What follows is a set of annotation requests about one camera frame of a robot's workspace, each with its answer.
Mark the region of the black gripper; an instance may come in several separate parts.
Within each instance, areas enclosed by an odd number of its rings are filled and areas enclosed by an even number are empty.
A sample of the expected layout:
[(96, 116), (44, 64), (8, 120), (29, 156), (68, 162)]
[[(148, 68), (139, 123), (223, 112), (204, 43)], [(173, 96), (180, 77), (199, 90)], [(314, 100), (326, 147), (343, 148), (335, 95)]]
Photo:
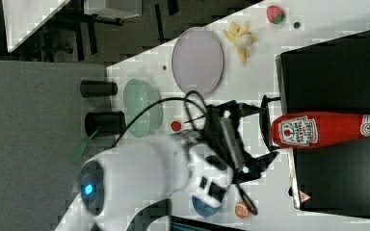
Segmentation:
[(247, 103), (228, 101), (221, 105), (206, 107), (203, 137), (208, 145), (234, 171), (232, 183), (245, 183), (261, 178), (278, 155), (277, 151), (258, 158), (245, 150), (238, 131), (240, 120), (245, 116), (264, 115), (269, 110)]

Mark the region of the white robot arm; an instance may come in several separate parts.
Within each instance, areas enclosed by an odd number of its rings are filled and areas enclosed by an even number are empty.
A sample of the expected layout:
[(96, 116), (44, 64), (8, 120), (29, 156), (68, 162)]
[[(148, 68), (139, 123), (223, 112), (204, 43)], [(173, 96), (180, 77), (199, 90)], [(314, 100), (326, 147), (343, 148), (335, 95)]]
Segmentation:
[(216, 214), (232, 187), (260, 178), (277, 155), (253, 158), (244, 148), (241, 118), (269, 110), (229, 101), (206, 108), (201, 129), (154, 135), (113, 147), (84, 163), (79, 191), (54, 231), (150, 231), (172, 215), (172, 195), (185, 192), (202, 217)]

